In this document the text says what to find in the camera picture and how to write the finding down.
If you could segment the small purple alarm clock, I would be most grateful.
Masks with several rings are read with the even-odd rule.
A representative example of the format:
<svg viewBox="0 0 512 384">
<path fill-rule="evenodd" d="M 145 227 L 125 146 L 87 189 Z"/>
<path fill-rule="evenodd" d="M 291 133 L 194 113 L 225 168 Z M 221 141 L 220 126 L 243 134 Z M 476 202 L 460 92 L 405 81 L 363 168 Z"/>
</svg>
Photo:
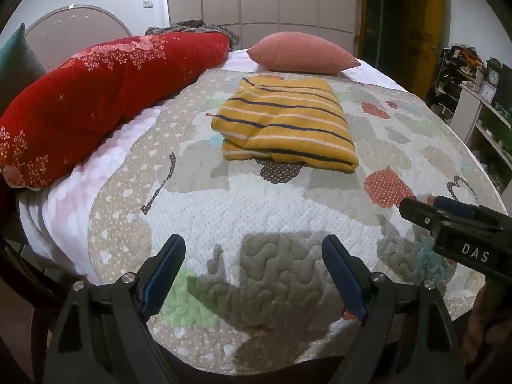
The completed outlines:
<svg viewBox="0 0 512 384">
<path fill-rule="evenodd" d="M 496 88 L 491 83 L 484 81 L 480 86 L 479 95 L 487 103 L 492 103 L 496 95 Z"/>
</svg>

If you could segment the beige wardrobe doors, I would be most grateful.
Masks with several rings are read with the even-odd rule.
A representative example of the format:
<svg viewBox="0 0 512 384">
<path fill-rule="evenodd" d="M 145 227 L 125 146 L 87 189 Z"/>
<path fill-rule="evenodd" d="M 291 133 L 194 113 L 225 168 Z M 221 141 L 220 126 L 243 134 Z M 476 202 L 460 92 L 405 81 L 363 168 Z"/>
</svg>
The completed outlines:
<svg viewBox="0 0 512 384">
<path fill-rule="evenodd" d="M 171 22 L 225 26 L 242 49 L 276 32 L 298 31 L 357 51 L 357 0 L 167 0 L 167 6 Z"/>
</svg>

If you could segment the grey knitted blanket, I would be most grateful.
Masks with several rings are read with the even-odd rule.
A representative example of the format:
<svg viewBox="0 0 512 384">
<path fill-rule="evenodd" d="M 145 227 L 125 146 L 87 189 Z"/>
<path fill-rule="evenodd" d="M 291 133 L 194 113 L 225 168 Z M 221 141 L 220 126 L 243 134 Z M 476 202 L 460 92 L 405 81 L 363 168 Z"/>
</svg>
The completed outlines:
<svg viewBox="0 0 512 384">
<path fill-rule="evenodd" d="M 185 20 L 181 22 L 171 23 L 165 28 L 149 27 L 145 32 L 145 36 L 161 35 L 171 32 L 191 32 L 191 33 L 221 33 L 227 36 L 230 41 L 230 48 L 234 49 L 240 42 L 240 37 L 227 29 L 226 27 L 215 24 L 205 23 L 203 19 Z"/>
</svg>

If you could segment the heart patterned patchwork quilt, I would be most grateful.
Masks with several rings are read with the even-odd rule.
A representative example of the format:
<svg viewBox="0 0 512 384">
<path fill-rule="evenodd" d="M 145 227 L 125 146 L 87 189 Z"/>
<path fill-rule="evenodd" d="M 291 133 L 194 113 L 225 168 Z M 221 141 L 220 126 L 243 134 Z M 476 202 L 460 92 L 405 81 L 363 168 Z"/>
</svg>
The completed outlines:
<svg viewBox="0 0 512 384">
<path fill-rule="evenodd" d="M 435 254 L 428 232 L 398 211 L 406 196 L 443 195 L 503 212 L 466 145 L 414 94 L 332 79 L 354 172 L 224 160 L 212 118 L 254 80 L 204 73 L 165 104 L 95 198 L 88 248 L 103 283 L 139 269 L 171 235 L 185 240 L 180 272 L 148 323 L 155 340 L 225 375 L 342 355 L 358 324 L 342 317 L 321 258 L 330 234 L 394 281 L 434 281 L 452 316 L 470 309 L 483 277 Z"/>
</svg>

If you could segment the yellow striped knit sweater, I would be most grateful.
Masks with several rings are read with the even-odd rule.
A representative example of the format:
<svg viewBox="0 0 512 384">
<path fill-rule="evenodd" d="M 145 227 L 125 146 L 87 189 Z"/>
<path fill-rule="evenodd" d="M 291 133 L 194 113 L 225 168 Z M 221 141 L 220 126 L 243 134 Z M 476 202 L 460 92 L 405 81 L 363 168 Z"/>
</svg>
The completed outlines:
<svg viewBox="0 0 512 384">
<path fill-rule="evenodd" d="M 226 160 L 270 159 L 353 172 L 359 165 L 339 99 L 322 78 L 246 76 L 211 128 Z"/>
</svg>

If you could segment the pink square cushion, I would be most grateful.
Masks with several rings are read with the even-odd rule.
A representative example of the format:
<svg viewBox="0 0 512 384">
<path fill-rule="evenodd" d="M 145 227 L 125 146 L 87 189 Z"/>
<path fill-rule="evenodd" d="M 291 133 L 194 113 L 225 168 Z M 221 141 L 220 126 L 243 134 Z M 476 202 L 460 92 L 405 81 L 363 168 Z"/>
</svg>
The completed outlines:
<svg viewBox="0 0 512 384">
<path fill-rule="evenodd" d="M 356 57 L 337 44 L 296 31 L 266 36 L 247 53 L 258 65 L 279 72 L 337 75 L 360 65 Z"/>
</svg>

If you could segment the white arched headboard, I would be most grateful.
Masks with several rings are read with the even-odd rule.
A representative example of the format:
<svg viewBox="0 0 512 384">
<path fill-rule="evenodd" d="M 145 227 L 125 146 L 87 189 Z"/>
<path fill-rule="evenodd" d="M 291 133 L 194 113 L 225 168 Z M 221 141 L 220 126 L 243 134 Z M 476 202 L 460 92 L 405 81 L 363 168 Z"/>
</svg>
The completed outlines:
<svg viewBox="0 0 512 384">
<path fill-rule="evenodd" d="M 128 27 L 114 14 L 85 4 L 50 11 L 25 32 L 28 46 L 46 70 L 88 47 L 131 36 Z"/>
</svg>

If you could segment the white cluttered shelf unit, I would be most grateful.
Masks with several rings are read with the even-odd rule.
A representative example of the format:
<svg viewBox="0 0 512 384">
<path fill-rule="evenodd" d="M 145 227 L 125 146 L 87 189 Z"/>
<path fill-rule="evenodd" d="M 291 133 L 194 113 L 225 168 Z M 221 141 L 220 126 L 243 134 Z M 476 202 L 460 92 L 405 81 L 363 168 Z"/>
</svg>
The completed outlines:
<svg viewBox="0 0 512 384">
<path fill-rule="evenodd" d="M 487 71 L 474 49 L 442 49 L 427 105 L 474 154 L 501 194 L 511 184 L 511 117 L 479 95 Z"/>
</svg>

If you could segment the teal cushion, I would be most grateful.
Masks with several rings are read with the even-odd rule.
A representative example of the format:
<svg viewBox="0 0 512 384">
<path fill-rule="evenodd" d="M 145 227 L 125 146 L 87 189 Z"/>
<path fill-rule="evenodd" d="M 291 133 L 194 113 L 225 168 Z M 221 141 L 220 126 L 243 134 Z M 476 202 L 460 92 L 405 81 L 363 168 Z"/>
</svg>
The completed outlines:
<svg viewBox="0 0 512 384">
<path fill-rule="evenodd" d="M 11 102 L 30 84 L 47 73 L 44 65 L 25 40 L 25 24 L 1 47 L 0 109 L 5 112 Z"/>
</svg>

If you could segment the pink white fleece bedsheet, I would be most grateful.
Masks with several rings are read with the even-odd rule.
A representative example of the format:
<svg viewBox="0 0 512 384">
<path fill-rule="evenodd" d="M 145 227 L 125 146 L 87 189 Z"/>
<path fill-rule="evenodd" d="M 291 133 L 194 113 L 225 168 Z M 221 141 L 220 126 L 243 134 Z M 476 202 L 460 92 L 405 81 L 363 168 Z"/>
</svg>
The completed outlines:
<svg viewBox="0 0 512 384">
<path fill-rule="evenodd" d="M 364 178 L 409 168 L 399 117 L 424 110 L 368 64 L 335 84 L 362 167 L 353 174 L 270 160 L 226 161 L 212 115 L 258 66 L 234 51 L 178 100 L 148 108 L 50 187 L 19 196 L 38 255 L 95 284 L 138 268 L 172 232 L 188 248 L 185 273 L 211 282 L 273 286 L 324 277 L 329 233 L 379 269 L 404 251 L 411 224 L 371 201 Z"/>
</svg>

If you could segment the red floral bolster pillow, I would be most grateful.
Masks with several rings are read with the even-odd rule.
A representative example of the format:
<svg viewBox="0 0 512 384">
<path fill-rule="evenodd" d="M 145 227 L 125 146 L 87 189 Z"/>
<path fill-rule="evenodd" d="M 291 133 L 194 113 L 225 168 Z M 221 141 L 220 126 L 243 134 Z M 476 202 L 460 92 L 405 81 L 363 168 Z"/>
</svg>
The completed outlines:
<svg viewBox="0 0 512 384">
<path fill-rule="evenodd" d="M 219 32 L 171 32 L 89 47 L 31 83 L 1 116 L 1 175 L 37 190 L 87 159 L 117 127 L 226 60 Z"/>
</svg>

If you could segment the brown wooden door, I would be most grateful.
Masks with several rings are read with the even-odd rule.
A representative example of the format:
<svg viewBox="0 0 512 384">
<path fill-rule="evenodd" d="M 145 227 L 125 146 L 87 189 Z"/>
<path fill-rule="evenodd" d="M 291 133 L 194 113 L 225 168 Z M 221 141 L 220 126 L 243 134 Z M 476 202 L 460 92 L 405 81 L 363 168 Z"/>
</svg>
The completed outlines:
<svg viewBox="0 0 512 384">
<path fill-rule="evenodd" d="M 435 73 L 444 23 L 444 0 L 409 0 L 405 44 L 408 91 L 426 99 Z"/>
</svg>

